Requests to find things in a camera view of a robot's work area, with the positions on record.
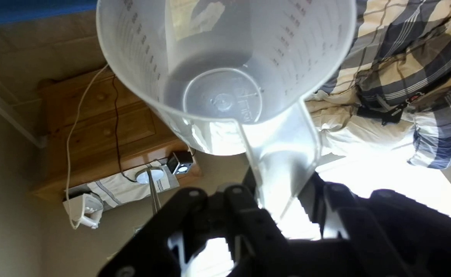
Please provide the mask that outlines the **white handheld device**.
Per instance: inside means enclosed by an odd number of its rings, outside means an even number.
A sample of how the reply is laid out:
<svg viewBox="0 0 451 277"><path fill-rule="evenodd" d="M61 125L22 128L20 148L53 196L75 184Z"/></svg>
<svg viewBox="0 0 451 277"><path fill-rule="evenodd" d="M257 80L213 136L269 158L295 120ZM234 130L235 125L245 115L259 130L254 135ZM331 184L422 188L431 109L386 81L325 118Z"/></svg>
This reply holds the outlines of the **white handheld device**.
<svg viewBox="0 0 451 277"><path fill-rule="evenodd" d="M104 212L104 202L95 194L81 194L63 201L74 230L80 225L97 229Z"/></svg>

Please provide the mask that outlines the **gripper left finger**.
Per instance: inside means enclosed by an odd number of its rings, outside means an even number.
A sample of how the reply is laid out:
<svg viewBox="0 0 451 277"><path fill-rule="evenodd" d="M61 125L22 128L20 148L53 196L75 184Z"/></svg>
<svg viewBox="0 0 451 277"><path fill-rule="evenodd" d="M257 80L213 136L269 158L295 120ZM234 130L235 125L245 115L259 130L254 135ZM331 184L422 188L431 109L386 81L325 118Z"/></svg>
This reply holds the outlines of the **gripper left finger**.
<svg viewBox="0 0 451 277"><path fill-rule="evenodd" d="M183 188L100 270L97 277L182 277L208 241L224 238L234 266L227 277L288 277L288 243L253 197L248 169L240 184L212 196Z"/></svg>

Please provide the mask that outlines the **small black box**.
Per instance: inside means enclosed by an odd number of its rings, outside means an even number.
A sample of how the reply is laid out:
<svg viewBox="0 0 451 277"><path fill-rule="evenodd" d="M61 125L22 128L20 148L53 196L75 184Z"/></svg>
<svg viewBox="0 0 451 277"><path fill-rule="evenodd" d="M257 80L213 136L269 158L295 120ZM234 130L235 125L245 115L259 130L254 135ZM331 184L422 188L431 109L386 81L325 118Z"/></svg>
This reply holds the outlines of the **small black box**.
<svg viewBox="0 0 451 277"><path fill-rule="evenodd" d="M193 163L193 155L190 151L176 151L169 155L166 166L173 175L183 175L191 169Z"/></svg>

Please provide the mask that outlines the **silver lamp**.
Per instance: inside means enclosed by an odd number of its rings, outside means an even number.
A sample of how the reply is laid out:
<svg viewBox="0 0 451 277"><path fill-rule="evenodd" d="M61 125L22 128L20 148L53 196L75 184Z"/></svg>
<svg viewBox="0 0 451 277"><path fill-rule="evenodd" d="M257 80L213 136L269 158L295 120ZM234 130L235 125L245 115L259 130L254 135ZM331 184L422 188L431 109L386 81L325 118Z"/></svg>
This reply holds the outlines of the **silver lamp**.
<svg viewBox="0 0 451 277"><path fill-rule="evenodd" d="M162 207L155 183L157 181L160 181L162 177L164 177L164 175L165 173L162 168L148 167L144 168L143 170L140 170L135 176L135 180L138 184L148 184L150 188L150 197L152 199L153 215L156 215Z"/></svg>

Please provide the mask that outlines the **clear plastic measuring jug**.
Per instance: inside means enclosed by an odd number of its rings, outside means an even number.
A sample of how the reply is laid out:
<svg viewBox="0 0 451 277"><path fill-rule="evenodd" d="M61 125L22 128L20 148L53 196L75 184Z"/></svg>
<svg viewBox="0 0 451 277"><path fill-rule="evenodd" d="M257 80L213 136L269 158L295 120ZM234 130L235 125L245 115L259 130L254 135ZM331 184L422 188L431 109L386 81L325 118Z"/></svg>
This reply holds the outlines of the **clear plastic measuring jug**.
<svg viewBox="0 0 451 277"><path fill-rule="evenodd" d="M245 153L280 220L321 156L306 100L350 50L356 0L97 0L118 79L189 147Z"/></svg>

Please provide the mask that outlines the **plaid blanket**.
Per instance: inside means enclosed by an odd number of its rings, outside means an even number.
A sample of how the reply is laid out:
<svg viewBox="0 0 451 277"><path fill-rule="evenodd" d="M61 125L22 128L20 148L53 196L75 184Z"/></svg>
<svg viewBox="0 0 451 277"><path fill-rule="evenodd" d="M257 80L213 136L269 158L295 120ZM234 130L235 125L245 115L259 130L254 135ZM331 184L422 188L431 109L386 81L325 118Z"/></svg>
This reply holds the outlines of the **plaid blanket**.
<svg viewBox="0 0 451 277"><path fill-rule="evenodd" d="M451 167L451 0L356 0L349 54L319 90L382 126L414 123L409 164Z"/></svg>

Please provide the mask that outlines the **wooden dresser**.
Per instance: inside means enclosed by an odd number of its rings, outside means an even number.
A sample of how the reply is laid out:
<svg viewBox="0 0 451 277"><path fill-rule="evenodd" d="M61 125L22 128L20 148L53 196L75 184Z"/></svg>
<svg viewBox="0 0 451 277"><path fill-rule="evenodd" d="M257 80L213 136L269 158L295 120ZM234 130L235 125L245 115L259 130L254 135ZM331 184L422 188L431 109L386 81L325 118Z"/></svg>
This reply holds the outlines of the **wooden dresser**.
<svg viewBox="0 0 451 277"><path fill-rule="evenodd" d="M189 148L110 69L39 83L47 123L47 177L32 193L60 203L70 187Z"/></svg>

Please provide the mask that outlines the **white duvet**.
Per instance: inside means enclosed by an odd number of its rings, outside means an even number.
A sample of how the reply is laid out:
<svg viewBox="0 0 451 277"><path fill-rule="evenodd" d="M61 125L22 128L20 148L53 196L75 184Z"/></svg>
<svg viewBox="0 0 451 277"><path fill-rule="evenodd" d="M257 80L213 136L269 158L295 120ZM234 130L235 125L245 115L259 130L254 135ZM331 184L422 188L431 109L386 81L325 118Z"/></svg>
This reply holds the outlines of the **white duvet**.
<svg viewBox="0 0 451 277"><path fill-rule="evenodd" d="M305 101L322 144L322 156L381 155L412 144L414 123L382 124L356 115L356 104L338 103L319 90Z"/></svg>

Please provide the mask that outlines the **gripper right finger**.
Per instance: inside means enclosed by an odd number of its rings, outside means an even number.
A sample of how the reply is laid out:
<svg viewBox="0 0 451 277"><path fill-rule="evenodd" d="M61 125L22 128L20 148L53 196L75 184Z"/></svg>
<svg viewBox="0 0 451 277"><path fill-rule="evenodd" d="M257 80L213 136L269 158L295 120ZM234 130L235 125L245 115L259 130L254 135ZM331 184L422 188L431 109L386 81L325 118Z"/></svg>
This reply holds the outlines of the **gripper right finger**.
<svg viewBox="0 0 451 277"><path fill-rule="evenodd" d="M308 277L451 277L451 217L389 189L361 197L313 174L298 194L321 239Z"/></svg>

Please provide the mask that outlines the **white striped cloth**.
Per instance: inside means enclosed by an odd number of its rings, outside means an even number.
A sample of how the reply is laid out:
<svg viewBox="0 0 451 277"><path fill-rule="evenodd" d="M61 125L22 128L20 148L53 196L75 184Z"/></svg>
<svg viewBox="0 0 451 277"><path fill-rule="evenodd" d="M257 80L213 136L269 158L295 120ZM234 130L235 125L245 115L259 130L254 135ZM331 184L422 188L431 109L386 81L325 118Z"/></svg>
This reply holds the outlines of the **white striped cloth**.
<svg viewBox="0 0 451 277"><path fill-rule="evenodd" d="M170 172L166 165L160 165L159 162L152 162L147 165L132 168L125 171L124 174L132 180L136 180L138 173L146 168L157 168L163 172L163 176L160 179L154 179L154 186L157 193L168 191L179 186L179 182L175 175ZM92 193L99 196L110 209L150 196L149 184L131 182L121 174L89 182L86 186Z"/></svg>

